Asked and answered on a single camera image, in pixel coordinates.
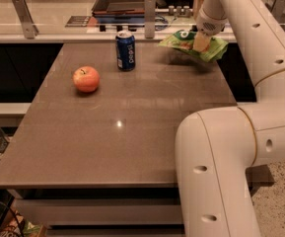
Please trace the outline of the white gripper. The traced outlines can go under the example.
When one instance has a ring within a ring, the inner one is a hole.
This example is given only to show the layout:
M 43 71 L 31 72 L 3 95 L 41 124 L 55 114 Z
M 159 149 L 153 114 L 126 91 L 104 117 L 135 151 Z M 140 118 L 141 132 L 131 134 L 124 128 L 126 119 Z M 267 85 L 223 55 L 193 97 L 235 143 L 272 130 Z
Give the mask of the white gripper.
M 199 10 L 196 18 L 198 32 L 195 35 L 193 49 L 203 52 L 209 48 L 211 37 L 218 35 L 225 27 L 228 19 L 213 19 L 208 16 L 203 9 Z

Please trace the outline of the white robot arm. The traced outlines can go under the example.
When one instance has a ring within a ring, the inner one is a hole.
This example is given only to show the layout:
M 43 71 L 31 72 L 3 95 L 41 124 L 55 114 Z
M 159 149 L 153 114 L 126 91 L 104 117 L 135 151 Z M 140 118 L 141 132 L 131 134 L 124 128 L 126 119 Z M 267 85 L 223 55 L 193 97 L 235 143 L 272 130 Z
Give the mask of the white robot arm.
M 285 159 L 285 32 L 261 0 L 204 0 L 200 18 L 229 22 L 257 100 L 199 111 L 176 137 L 186 237 L 260 237 L 248 167 Z

